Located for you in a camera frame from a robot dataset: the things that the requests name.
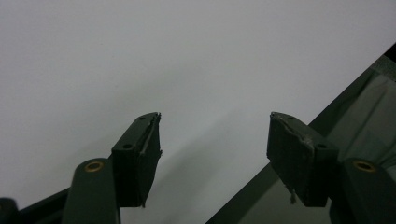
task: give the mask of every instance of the screw hole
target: screw hole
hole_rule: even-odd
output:
[[[104,164],[101,161],[93,161],[85,166],[85,172],[96,172],[103,168]]]
[[[131,145],[131,144],[125,144],[125,145],[123,145],[122,147],[123,147],[123,148],[131,148],[132,145]]]
[[[369,162],[353,161],[353,164],[355,165],[356,168],[358,168],[364,172],[369,172],[369,173],[375,172],[375,167]]]

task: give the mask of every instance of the white background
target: white background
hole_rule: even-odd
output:
[[[205,223],[268,162],[269,115],[308,123],[396,41],[393,0],[0,1],[0,195],[20,208],[159,111],[147,208]]]

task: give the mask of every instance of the brass screw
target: brass screw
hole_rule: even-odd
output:
[[[367,161],[353,161],[353,165],[359,170],[367,173],[374,173],[376,171],[375,167]]]
[[[92,173],[100,171],[105,165],[101,161],[92,161],[85,166],[85,172]]]

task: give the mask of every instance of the white wall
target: white wall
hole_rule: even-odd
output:
[[[164,155],[124,223],[204,223],[396,41],[391,0],[0,2],[0,195],[25,207],[160,111]]]

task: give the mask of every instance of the glass surface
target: glass surface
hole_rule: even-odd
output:
[[[372,161],[396,181],[395,80],[396,63],[382,56],[310,126],[339,147],[339,161]]]

